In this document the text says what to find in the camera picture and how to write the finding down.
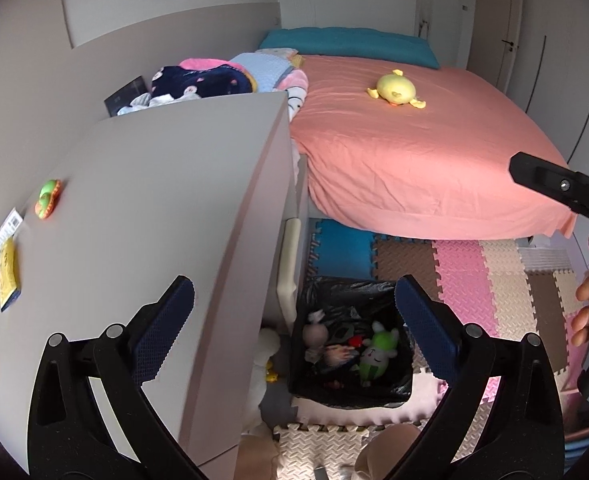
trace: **yellow plush toy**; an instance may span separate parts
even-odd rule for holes
[[[377,89],[367,91],[373,99],[383,97],[393,106],[411,104],[415,108],[426,107],[425,101],[417,99],[417,89],[401,70],[393,70],[393,73],[381,76],[377,81]]]

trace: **green plush toy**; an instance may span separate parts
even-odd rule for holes
[[[397,356],[399,330],[393,328],[386,331],[381,323],[373,322],[375,335],[371,340],[366,339],[367,349],[359,360],[359,376],[362,386],[370,386],[371,381],[381,377],[388,367],[391,358]]]
[[[417,89],[401,70],[393,70],[393,73],[381,76],[377,81],[377,89],[369,88],[367,92],[373,99],[382,97],[393,106],[410,104],[415,108],[426,107],[425,101],[417,99]]]

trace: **black box filled with toys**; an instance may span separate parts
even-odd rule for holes
[[[411,336],[395,282],[318,276],[297,305],[290,392],[331,408],[395,408],[412,393]]]

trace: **white plush toy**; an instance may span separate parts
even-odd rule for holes
[[[266,364],[281,346],[279,335],[270,328],[262,328],[258,332],[255,347],[254,363],[250,374],[250,391],[243,412],[243,431],[250,432],[263,424],[258,408],[266,393]]]

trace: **silver screw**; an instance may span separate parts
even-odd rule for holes
[[[541,344],[541,339],[537,334],[530,333],[526,339],[532,346],[539,346]]]
[[[470,337],[477,338],[483,335],[483,329],[475,323],[470,323],[470,325],[465,328],[465,333]]]
[[[124,328],[121,325],[111,325],[106,330],[106,335],[111,339],[116,339],[124,333]]]
[[[63,341],[63,336],[61,334],[52,334],[50,339],[48,339],[48,344],[50,346],[59,346],[61,341]]]

